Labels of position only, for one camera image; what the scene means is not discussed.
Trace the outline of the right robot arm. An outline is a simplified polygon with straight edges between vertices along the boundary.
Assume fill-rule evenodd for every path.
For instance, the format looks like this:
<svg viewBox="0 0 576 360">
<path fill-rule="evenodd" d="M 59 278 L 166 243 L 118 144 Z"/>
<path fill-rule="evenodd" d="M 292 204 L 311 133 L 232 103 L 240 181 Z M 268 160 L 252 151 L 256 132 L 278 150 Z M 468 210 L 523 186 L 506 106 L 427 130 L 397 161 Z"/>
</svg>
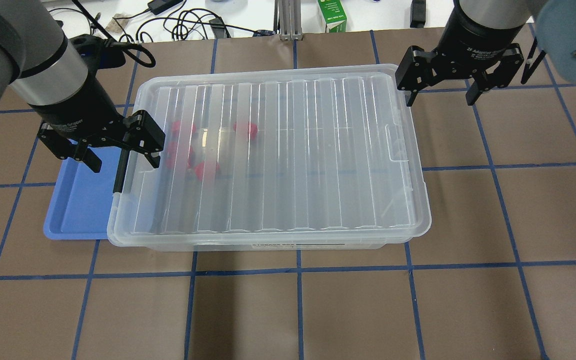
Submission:
<svg viewBox="0 0 576 360">
<path fill-rule="evenodd" d="M 471 79 L 471 106 L 517 74 L 526 84 L 544 59 L 576 85 L 576 0 L 455 0 L 436 47 L 407 48 L 396 87 L 411 106 L 424 89 Z"/>
</svg>

